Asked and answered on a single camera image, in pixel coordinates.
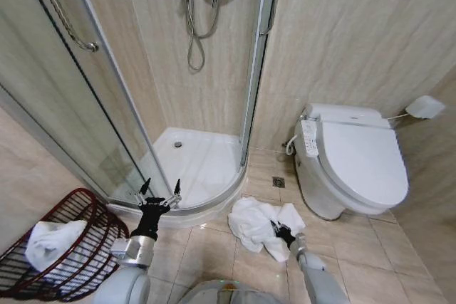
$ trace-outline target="toilet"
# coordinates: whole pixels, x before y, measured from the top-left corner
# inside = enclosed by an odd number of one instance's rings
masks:
[[[345,209],[381,214],[407,196],[395,132],[378,111],[310,103],[295,135],[299,186],[307,206],[322,219],[335,220]]]

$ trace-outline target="shower drain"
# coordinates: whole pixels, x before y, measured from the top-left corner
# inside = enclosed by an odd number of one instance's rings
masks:
[[[285,187],[285,179],[282,177],[272,177],[272,186],[276,188],[284,188]]]

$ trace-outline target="laundry basket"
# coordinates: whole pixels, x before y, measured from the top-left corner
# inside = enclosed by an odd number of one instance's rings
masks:
[[[0,297],[71,302],[92,293],[118,265],[110,255],[116,238],[128,237],[127,226],[87,189],[73,190],[41,221],[87,224],[75,243],[43,272],[24,253],[30,229],[0,257]]]

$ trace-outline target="crumpled towel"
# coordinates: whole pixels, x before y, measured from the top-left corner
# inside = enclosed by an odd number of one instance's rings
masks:
[[[289,258],[290,250],[284,240],[276,237],[271,221],[286,224],[293,236],[306,227],[291,203],[283,207],[272,206],[253,197],[244,197],[234,204],[228,214],[229,227],[245,248],[259,253],[264,246],[278,262],[283,262]]]
[[[83,220],[67,224],[39,221],[28,238],[27,260],[36,270],[46,270],[73,245],[86,225]]]
[[[86,221],[70,221],[67,224],[58,224],[54,222],[38,222],[28,239],[25,255],[29,263],[38,271],[44,271],[50,265],[55,263],[76,241],[86,228]],[[91,281],[95,271],[103,268],[100,273],[108,274],[113,270],[112,263],[104,264],[103,257],[109,257],[104,252],[102,257],[92,258],[97,253],[98,244],[103,241],[105,227],[89,228],[87,236],[71,251],[66,260],[62,261],[52,271],[47,273],[44,278],[53,285],[59,285],[78,272],[82,265],[87,264],[83,271],[77,274],[73,279],[67,281],[59,288],[61,293],[73,292],[76,288]],[[96,289],[96,283],[101,279],[96,278],[96,282],[91,282],[86,288]]]

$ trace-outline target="door handle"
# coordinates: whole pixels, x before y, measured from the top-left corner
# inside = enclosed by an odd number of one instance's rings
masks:
[[[49,0],[57,12],[58,17],[60,18],[63,26],[65,27],[66,32],[71,37],[71,39],[83,50],[90,51],[95,53],[98,50],[98,44],[96,42],[84,42],[79,38],[79,35],[76,33],[73,25],[70,22],[70,19],[66,15],[65,10],[63,9],[59,0]]]
[[[268,28],[265,31],[260,32],[259,33],[260,36],[265,36],[272,30],[272,26],[274,26],[274,19],[276,18],[276,7],[277,7],[278,2],[279,2],[279,0],[272,0],[273,5],[272,5],[272,9],[271,9],[271,18],[269,19]]]

